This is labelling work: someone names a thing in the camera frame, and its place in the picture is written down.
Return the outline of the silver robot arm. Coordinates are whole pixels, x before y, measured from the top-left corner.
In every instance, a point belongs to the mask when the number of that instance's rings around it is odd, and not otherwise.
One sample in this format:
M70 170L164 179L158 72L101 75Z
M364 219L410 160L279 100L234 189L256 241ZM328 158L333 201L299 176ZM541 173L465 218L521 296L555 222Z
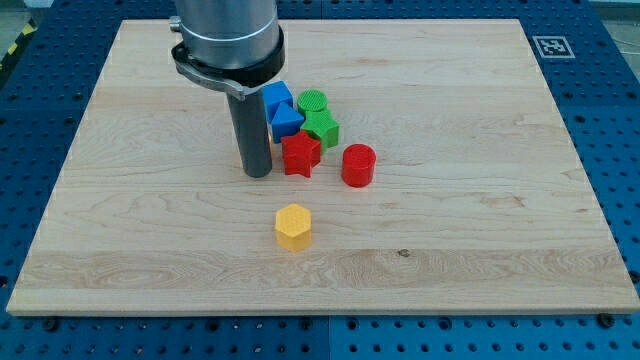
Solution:
M243 101L283 67L275 0L176 0L175 7L182 41L171 55L191 82Z

